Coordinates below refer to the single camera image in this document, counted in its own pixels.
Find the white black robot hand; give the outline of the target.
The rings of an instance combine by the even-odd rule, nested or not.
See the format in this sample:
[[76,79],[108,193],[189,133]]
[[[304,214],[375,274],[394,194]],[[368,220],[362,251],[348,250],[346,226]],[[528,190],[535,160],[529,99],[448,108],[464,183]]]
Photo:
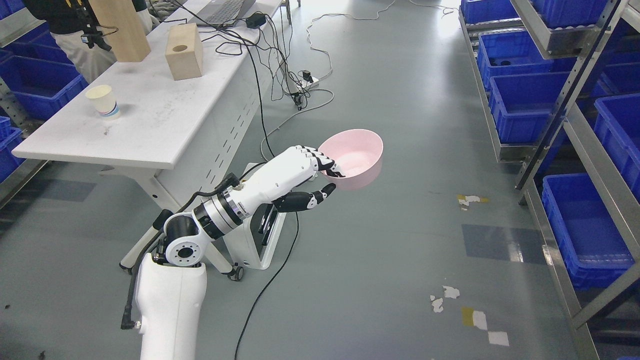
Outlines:
[[334,178],[346,176],[345,170],[319,150],[290,146],[256,170],[242,187],[231,190],[229,196],[246,215],[267,203],[272,203],[281,213],[310,210],[322,203],[336,185],[329,183],[311,193],[293,189],[323,171]]

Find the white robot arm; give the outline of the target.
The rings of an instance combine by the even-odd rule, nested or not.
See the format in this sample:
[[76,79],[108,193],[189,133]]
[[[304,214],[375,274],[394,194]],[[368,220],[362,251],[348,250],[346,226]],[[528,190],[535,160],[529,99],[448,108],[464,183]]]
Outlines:
[[197,191],[178,212],[163,209],[130,267],[122,330],[141,335],[142,360],[193,360],[208,260],[233,280],[243,268],[233,265],[213,240],[242,225],[246,212],[233,207],[230,193],[240,179],[233,173],[213,191]]

